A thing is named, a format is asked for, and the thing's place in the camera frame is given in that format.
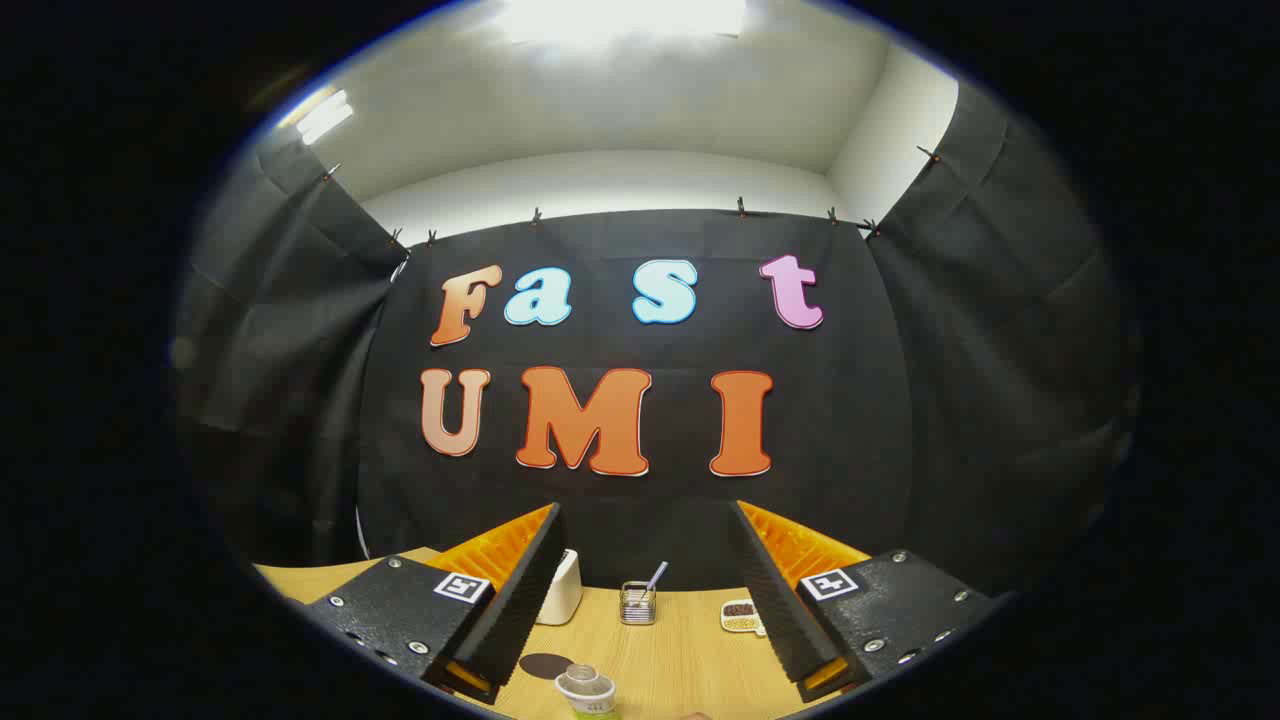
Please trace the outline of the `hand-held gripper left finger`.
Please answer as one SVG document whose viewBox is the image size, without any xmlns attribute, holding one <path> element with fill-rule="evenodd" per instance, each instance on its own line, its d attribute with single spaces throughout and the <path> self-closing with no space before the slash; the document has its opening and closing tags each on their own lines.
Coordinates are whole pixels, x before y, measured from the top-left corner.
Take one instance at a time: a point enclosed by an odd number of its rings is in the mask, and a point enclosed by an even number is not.
<svg viewBox="0 0 1280 720">
<path fill-rule="evenodd" d="M 388 556 L 306 603 L 343 644 L 413 680 L 493 705 L 566 548 L 548 503 L 419 562 Z"/>
</svg>

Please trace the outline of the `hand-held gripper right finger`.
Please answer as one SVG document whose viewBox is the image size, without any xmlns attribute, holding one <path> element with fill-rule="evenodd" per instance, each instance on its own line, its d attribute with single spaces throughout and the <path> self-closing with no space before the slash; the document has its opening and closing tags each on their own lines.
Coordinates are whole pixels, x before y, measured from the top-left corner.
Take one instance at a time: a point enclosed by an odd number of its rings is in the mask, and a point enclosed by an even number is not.
<svg viewBox="0 0 1280 720">
<path fill-rule="evenodd" d="M 745 501 L 731 518 L 745 587 L 804 702 L 919 664 L 998 606 L 910 550 L 869 555 Z"/>
</svg>

